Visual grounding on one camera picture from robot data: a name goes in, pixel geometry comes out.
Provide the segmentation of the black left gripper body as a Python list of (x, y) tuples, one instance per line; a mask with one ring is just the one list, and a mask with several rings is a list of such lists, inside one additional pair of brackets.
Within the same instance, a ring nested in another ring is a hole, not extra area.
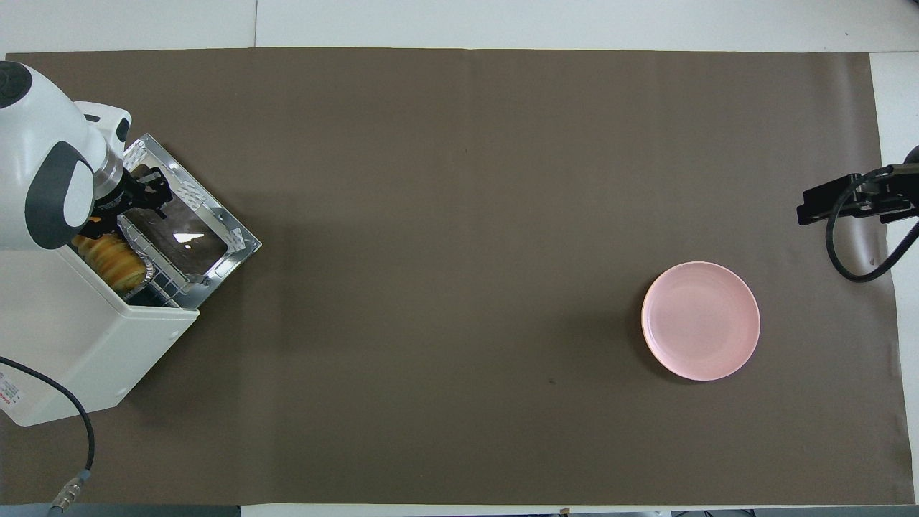
[(124, 170), (118, 184), (95, 200), (92, 216), (120, 216), (134, 208), (149, 210), (149, 194), (171, 194), (173, 200), (173, 191), (160, 168), (142, 167), (142, 170), (146, 174), (140, 179)]

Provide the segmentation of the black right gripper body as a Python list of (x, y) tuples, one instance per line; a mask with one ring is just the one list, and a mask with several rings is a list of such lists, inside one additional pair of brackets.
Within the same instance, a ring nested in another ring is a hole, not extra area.
[(850, 187), (854, 189), (844, 198), (840, 217), (869, 218), (897, 210), (914, 210), (917, 215), (918, 164), (893, 164), (869, 173), (844, 174), (802, 193), (803, 202), (826, 203), (826, 218), (834, 203)]

